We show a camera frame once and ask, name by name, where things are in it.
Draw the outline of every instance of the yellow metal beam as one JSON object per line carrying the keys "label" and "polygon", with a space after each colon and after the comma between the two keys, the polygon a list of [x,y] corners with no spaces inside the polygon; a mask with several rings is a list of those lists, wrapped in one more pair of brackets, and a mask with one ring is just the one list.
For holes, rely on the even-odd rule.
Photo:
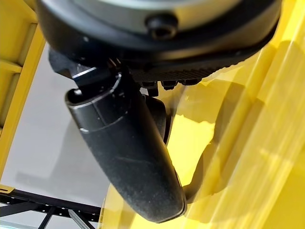
{"label": "yellow metal beam", "polygon": [[16,128],[23,110],[37,65],[45,44],[41,29],[37,26],[31,46],[20,73],[20,78],[10,105],[0,138],[0,179],[10,151]]}
{"label": "yellow metal beam", "polygon": [[20,65],[1,59],[0,59],[0,68],[14,73],[21,73],[22,70],[22,67]]}
{"label": "yellow metal beam", "polygon": [[12,8],[20,12],[20,15],[29,20],[30,22],[37,23],[37,17],[34,10],[23,0],[2,0],[5,1]]}

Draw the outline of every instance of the black metal bar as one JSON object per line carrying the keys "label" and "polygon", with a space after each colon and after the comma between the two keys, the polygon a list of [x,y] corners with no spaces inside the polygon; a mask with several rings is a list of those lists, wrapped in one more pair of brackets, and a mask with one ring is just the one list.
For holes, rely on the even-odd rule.
{"label": "black metal bar", "polygon": [[31,202],[24,202],[19,204],[12,204],[0,207],[0,217],[10,216],[17,213],[22,213],[25,211],[31,211],[38,208],[40,204],[31,203]]}
{"label": "black metal bar", "polygon": [[52,207],[49,212],[47,213],[47,215],[45,216],[45,218],[43,219],[42,223],[40,224],[40,226],[38,227],[38,229],[45,229],[52,217],[52,215],[55,212],[55,207]]}
{"label": "black metal bar", "polygon": [[0,203],[10,203],[11,205],[33,202],[37,203],[38,207],[34,211],[47,213],[52,207],[55,207],[53,215],[59,217],[68,217],[69,209],[72,209],[75,212],[80,212],[85,219],[92,222],[98,222],[100,217],[101,208],[96,206],[90,206],[80,203],[75,203],[71,201],[66,201],[62,199],[56,199],[46,196],[41,196],[29,192],[24,192],[20,190],[13,190],[10,193],[0,193]]}
{"label": "black metal bar", "polygon": [[84,218],[84,216],[73,210],[69,210],[70,217],[74,220],[74,222],[81,228],[81,229],[94,229],[91,223]]}
{"label": "black metal bar", "polygon": [[24,192],[17,189],[15,189],[10,193],[10,197],[23,199],[23,200],[30,200],[31,202],[47,204],[49,206],[59,206],[66,209],[80,210],[81,212],[94,213],[96,215],[99,215],[101,211],[101,208],[99,207],[41,196],[38,194]]}

